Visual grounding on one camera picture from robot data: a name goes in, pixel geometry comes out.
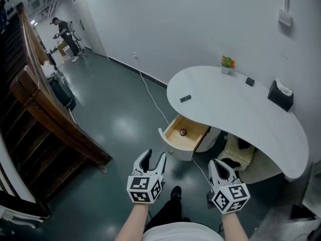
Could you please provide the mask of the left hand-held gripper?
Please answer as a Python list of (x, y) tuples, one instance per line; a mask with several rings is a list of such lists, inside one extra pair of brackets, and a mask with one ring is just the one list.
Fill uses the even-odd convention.
[(167, 154), (163, 152), (156, 166), (148, 171), (151, 155), (152, 149), (143, 152), (134, 162), (134, 173), (128, 177), (127, 193), (133, 203), (153, 204), (163, 190)]

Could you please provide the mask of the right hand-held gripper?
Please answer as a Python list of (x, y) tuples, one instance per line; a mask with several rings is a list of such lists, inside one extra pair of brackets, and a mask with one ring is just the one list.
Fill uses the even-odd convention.
[(218, 209), (222, 214), (241, 210), (250, 199), (246, 184), (237, 179), (234, 170), (221, 160), (212, 159), (208, 164), (208, 170), (212, 186), (229, 183), (207, 194), (208, 209)]

